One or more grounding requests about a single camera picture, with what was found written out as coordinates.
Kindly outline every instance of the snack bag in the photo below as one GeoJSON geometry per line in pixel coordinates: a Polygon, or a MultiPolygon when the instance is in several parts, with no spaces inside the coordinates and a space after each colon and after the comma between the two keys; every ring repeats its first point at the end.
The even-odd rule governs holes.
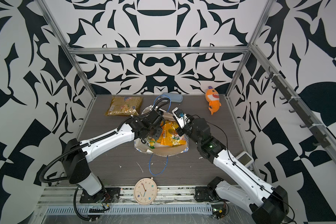
{"type": "Polygon", "coordinates": [[[114,96],[105,115],[138,115],[142,101],[143,97],[138,96],[114,96]]]}
{"type": "Polygon", "coordinates": [[[155,144],[155,140],[154,140],[154,138],[150,138],[150,137],[148,137],[147,140],[148,140],[148,146],[149,146],[150,148],[154,148],[154,144],[155,144]]]}
{"type": "Polygon", "coordinates": [[[166,124],[162,127],[163,131],[157,143],[164,146],[184,145],[186,143],[184,137],[180,137],[175,130],[178,127],[179,125],[175,121],[166,121],[166,124]]]}

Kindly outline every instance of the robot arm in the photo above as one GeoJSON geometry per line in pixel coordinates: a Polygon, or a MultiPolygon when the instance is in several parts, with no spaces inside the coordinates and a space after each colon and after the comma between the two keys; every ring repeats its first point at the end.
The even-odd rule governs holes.
{"type": "Polygon", "coordinates": [[[281,186],[274,188],[241,164],[224,144],[211,135],[205,119],[193,118],[179,108],[172,113],[180,126],[177,133],[191,138],[200,155],[226,172],[245,192],[219,177],[209,183],[211,190],[246,210],[257,224],[281,223],[289,211],[287,192],[281,186]]]}
{"type": "MultiPolygon", "coordinates": [[[[179,108],[172,112],[180,126],[177,129],[178,134],[186,134],[191,138],[197,144],[201,156],[226,172],[244,191],[229,185],[219,177],[208,185],[211,190],[220,198],[245,209],[257,224],[281,223],[288,213],[286,191],[280,186],[273,188],[241,164],[224,144],[211,135],[205,119],[195,119],[179,108]]],[[[124,142],[144,139],[147,136],[157,140],[162,132],[162,121],[164,123],[161,112],[152,110],[145,116],[128,118],[118,128],[95,138],[81,142],[76,139],[69,141],[62,160],[67,179],[91,195],[93,201],[101,201],[106,191],[99,178],[91,172],[88,162],[124,142]]]]}

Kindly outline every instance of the clock face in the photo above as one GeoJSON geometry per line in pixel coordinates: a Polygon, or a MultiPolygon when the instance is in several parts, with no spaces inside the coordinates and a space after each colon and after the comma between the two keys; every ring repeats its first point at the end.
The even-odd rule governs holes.
{"type": "Polygon", "coordinates": [[[134,199],[141,205],[151,204],[157,196],[157,185],[150,178],[143,178],[134,186],[134,199]]]}

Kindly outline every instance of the orange plush shark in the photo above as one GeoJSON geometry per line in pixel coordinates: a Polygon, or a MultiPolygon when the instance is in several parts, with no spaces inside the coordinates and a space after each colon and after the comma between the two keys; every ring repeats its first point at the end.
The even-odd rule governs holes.
{"type": "Polygon", "coordinates": [[[213,89],[213,87],[209,86],[205,93],[205,99],[209,102],[210,107],[208,107],[208,109],[213,115],[213,113],[217,112],[221,106],[221,103],[219,102],[219,93],[213,89]]]}

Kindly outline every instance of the wooden tabletop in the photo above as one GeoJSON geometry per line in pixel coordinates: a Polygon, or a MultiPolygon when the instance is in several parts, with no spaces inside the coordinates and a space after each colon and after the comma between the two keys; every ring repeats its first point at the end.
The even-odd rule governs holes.
{"type": "MultiPolygon", "coordinates": [[[[153,104],[157,96],[144,95],[140,111],[153,104]]],[[[79,140],[92,138],[115,129],[125,118],[122,116],[105,116],[110,107],[112,95],[98,95],[88,117],[79,140]]],[[[218,112],[211,115],[208,102],[204,95],[184,95],[181,103],[172,103],[170,111],[175,107],[181,108],[185,113],[197,114],[207,121],[218,125],[228,137],[228,149],[236,156],[243,151],[235,129],[231,114],[223,95],[220,95],[221,107],[218,112]]],[[[211,125],[211,133],[222,143],[226,143],[224,133],[211,125]]],[[[152,177],[148,169],[151,155],[137,151],[133,141],[127,142],[97,157],[89,163],[91,171],[97,175],[105,185],[135,185],[144,177],[152,177]]],[[[168,157],[165,171],[154,180],[158,185],[206,185],[213,178],[219,176],[231,184],[235,182],[221,169],[211,164],[201,156],[196,149],[196,144],[189,141],[189,150],[185,153],[168,157]]],[[[159,173],[166,163],[166,157],[153,155],[151,171],[159,173]]]]}

